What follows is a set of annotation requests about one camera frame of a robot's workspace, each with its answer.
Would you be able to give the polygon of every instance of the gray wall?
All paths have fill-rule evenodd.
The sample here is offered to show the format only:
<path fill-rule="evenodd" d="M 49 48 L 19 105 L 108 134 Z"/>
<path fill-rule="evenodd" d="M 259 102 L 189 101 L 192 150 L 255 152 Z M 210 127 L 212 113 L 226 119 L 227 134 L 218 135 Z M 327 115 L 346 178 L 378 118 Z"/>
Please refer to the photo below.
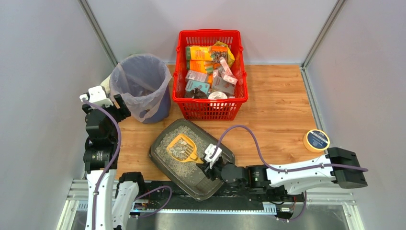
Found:
<path fill-rule="evenodd" d="M 308 69 L 332 145 L 370 169 L 353 191 L 367 230 L 406 224 L 405 11 L 404 0 L 348 0 Z"/>
<path fill-rule="evenodd" d="M 55 229 L 83 175 L 79 94 L 112 69 L 77 1 L 1 1 L 1 229 Z"/>
<path fill-rule="evenodd" d="M 245 63 L 304 61 L 337 0 L 88 0 L 118 60 L 176 61 L 179 31 L 239 30 Z"/>

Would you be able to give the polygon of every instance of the trash can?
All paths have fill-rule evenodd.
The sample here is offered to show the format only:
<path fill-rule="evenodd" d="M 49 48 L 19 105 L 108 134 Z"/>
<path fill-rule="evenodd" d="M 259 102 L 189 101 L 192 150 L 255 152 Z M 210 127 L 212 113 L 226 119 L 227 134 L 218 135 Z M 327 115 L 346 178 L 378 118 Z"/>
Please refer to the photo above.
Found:
<path fill-rule="evenodd" d="M 154 123 L 169 116 L 168 83 L 172 78 L 163 61 L 152 54 L 136 54 L 117 64 L 110 76 L 111 98 L 121 94 L 131 115 Z"/>

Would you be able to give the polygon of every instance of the red plastic basket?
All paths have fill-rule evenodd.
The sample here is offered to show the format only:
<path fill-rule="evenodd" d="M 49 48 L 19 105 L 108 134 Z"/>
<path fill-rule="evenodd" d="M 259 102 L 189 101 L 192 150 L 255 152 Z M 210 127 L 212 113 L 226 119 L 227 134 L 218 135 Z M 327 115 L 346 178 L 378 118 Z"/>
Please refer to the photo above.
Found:
<path fill-rule="evenodd" d="M 235 98 L 212 100 L 183 98 L 186 87 L 186 46 L 212 46 L 216 41 L 226 43 L 236 58 L 231 71 L 238 79 Z M 179 105 L 183 116 L 189 120 L 234 120 L 241 105 L 248 100 L 247 81 L 241 35 L 238 30 L 183 30 L 179 33 L 178 53 L 173 83 L 172 99 Z"/>

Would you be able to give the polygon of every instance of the gray litter box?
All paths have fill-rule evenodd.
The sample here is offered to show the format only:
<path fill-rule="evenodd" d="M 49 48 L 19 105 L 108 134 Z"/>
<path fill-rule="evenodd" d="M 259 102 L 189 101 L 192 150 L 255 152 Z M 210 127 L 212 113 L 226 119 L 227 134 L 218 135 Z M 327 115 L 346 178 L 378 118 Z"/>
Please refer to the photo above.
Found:
<path fill-rule="evenodd" d="M 154 141 L 149 150 L 152 162 L 177 186 L 196 200 L 206 200 L 222 185 L 220 180 L 211 181 L 194 162 L 179 162 L 166 151 L 168 144 L 179 134 L 183 133 L 194 141 L 200 158 L 209 144 L 216 145 L 218 140 L 193 122 L 178 119 L 169 125 Z M 235 163 L 234 154 L 223 144 L 222 157 L 226 162 Z"/>

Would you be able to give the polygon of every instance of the yellow litter scoop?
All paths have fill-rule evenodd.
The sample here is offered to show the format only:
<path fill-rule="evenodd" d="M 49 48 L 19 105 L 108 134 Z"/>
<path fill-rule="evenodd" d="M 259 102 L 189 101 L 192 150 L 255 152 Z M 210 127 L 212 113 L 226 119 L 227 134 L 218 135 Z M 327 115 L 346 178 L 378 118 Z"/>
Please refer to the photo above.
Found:
<path fill-rule="evenodd" d="M 203 164 L 203 161 L 197 155 L 196 144 L 185 134 L 181 133 L 173 139 L 167 146 L 169 155 L 180 162 L 194 161 Z"/>

